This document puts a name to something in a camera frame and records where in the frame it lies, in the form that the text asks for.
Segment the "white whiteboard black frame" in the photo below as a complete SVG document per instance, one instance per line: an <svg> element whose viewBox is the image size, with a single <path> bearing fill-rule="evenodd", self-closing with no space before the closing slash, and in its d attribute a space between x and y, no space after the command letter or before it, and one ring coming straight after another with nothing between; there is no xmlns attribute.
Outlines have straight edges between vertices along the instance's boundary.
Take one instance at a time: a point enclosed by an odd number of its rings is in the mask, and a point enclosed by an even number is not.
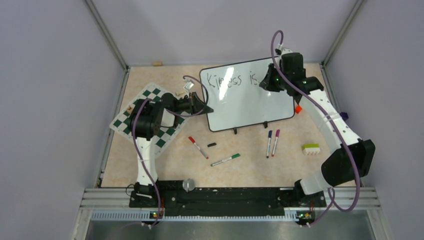
<svg viewBox="0 0 424 240"><path fill-rule="evenodd" d="M285 119L295 115L295 103L286 92L260 88L271 58L203 68L200 81L205 85L206 115L211 132L238 129Z"/></svg>

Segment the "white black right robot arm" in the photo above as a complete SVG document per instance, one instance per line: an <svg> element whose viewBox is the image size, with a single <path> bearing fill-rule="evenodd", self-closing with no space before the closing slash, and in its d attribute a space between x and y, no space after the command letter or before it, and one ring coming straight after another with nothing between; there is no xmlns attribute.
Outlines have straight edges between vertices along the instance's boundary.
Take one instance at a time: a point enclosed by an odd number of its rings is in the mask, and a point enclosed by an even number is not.
<svg viewBox="0 0 424 240"><path fill-rule="evenodd" d="M375 154L372 140L361 139L331 104L324 86L315 76L307 77L303 56L286 48L272 50L272 63L259 87L284 91L305 110L328 146L330 156L312 176L295 183L293 200L307 206L314 194L349 181L360 183L368 175Z"/></svg>

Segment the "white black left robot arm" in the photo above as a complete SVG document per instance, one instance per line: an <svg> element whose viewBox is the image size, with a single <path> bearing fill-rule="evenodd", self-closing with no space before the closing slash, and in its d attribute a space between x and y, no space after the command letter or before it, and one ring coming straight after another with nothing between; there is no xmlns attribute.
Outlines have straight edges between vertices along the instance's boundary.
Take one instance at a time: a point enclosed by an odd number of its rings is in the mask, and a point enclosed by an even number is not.
<svg viewBox="0 0 424 240"><path fill-rule="evenodd" d="M189 117L209 114L214 110L202 101L196 92L183 98L164 93L159 100L138 99L129 117L129 129L137 152L137 178L134 194L149 207L160 202L156 182L155 147L162 127L175 129L178 126L178 112L186 112Z"/></svg>

